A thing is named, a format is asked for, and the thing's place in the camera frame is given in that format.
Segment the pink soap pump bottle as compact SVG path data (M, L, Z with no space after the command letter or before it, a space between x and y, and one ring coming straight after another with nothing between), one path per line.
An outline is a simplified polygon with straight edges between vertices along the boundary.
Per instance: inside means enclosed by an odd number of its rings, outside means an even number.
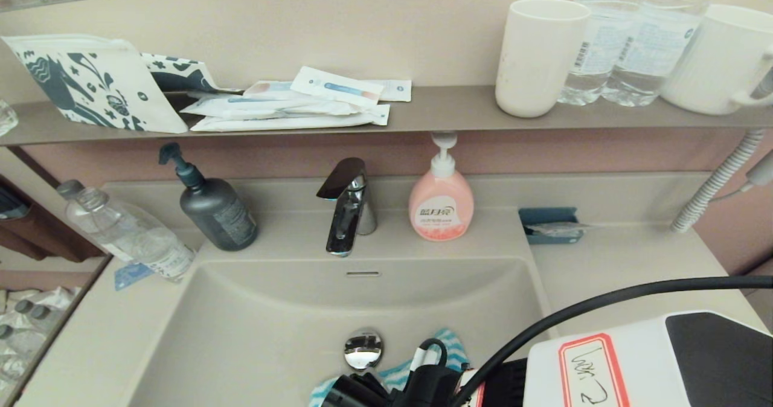
M474 216L474 195L456 169L450 149L458 135L453 131L431 133L438 152L430 168L409 195L409 220L418 236L431 242L446 242L463 236Z

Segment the chrome drain stopper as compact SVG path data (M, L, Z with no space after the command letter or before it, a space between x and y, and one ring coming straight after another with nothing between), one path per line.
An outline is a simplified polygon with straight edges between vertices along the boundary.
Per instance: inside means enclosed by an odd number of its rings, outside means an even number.
M353 331L344 344L345 363L353 370L364 371L378 366L384 350L383 338L373 328Z

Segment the small plain white sachet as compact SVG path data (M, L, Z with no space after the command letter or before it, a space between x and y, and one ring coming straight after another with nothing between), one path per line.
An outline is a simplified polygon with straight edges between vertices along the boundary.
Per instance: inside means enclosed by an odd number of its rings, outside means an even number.
M383 88L379 101L411 102L413 86L411 80L365 80L365 82L374 83Z

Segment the blue soap tray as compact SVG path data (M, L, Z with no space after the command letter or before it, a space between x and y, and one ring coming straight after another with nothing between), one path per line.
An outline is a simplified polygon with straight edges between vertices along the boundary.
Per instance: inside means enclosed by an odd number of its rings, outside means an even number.
M568 245L580 241L585 231L567 231L563 235L545 236L533 231L529 226L540 223L579 223L576 216L577 207L522 207L519 218L524 226L525 236L529 245Z

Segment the chrome sink faucet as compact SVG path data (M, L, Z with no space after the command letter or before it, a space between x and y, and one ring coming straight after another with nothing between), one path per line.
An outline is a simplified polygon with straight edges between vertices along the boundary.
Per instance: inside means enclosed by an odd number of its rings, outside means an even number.
M326 243L330 255L351 255L357 236L375 232L377 217L371 206L371 187L363 159L349 157L339 161L316 195L336 201Z

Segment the white ribbed mug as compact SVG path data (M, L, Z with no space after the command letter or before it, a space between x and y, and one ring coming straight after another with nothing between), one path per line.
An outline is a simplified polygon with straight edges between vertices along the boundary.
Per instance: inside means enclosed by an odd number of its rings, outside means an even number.
M773 92L752 93L773 69L773 14L713 4L660 97L704 115L729 115L743 107L773 106Z

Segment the long white plastic packet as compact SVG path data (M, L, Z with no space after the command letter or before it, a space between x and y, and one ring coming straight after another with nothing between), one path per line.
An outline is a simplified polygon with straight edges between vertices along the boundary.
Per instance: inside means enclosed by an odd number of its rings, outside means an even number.
M270 119L224 119L205 117L191 126L191 132L254 132L284 131L300 129L350 128L375 124L387 126L390 117L390 105L379 104L363 112L351 115L307 114L295 117Z
M317 98L259 100L230 95L201 98L181 112L205 117L262 119L295 114L353 115L363 109L355 104Z

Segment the plastic wrapped bottle pack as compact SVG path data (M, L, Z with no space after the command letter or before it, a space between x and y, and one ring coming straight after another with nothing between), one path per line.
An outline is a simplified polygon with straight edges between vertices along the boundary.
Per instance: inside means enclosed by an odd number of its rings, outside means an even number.
M10 399L79 292L80 287L0 289L0 405Z

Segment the blue patterned card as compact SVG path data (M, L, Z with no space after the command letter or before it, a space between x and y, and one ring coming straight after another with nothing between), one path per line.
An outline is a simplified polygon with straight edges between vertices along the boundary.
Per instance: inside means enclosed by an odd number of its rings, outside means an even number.
M155 275L154 271L145 264L127 264L114 272L114 290L116 292L125 290L152 275Z

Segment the turquoise white striped cloth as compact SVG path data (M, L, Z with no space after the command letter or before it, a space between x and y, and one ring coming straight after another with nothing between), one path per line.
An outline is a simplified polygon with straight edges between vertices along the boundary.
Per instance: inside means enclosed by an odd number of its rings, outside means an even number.
M447 349L446 366L454 371L461 371L462 364L468 363L469 358L467 358L466 349L464 349L455 331L444 328L434 333L433 338L441 341ZM413 360L410 359L398 366L377 371L374 376L387 393L394 389L403 390L408 382L409 372L414 369L412 364ZM321 407L337 380L337 377L332 377L317 385L311 392L307 407Z

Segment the dark grey pump bottle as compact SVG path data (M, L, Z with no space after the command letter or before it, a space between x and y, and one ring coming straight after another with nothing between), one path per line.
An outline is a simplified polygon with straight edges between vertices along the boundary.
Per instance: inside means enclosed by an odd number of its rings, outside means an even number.
M257 223L229 182L205 178L193 163L183 158L179 143L163 145L158 162L161 165L175 163L176 175L185 186L179 205L215 247L223 251L240 251L255 242Z

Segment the clear plastic water bottle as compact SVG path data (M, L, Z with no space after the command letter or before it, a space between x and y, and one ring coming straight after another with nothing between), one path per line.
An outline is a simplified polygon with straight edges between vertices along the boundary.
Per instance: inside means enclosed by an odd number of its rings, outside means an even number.
M7 135L19 124L16 110L6 100L0 98L0 137Z
M195 253L160 220L97 188L75 197L85 212L77 224L121 260L141 263L165 280L178 283L191 268Z
M601 96L626 107L651 104L684 55L712 0L641 0L634 27Z
M66 201L65 216L70 225L75 226L78 231L119 260L127 264L137 262L118 246L123 215L109 206L107 193L95 188L86 188L76 179L63 182L56 191Z
M559 102L585 106L597 101L634 24L641 0L575 0L591 11L582 46Z

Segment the white plastic tumbler cup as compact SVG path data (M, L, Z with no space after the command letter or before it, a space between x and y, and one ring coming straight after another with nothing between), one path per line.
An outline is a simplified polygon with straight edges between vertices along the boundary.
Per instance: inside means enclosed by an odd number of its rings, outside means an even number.
M500 110L538 118L555 107L590 18L588 7L569 0L511 3L495 80Z

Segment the black rounded object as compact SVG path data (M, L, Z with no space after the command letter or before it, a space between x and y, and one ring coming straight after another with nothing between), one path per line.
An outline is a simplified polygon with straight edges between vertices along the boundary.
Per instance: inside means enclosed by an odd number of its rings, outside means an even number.
M0 220L22 218L30 212L28 203L16 190L0 182Z

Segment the white sachet blue orange print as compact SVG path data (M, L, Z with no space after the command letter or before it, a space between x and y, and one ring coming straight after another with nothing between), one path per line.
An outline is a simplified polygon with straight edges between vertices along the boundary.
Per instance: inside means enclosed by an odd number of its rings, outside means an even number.
M384 86L302 66L293 79L290 90L315 98L370 107L379 103Z

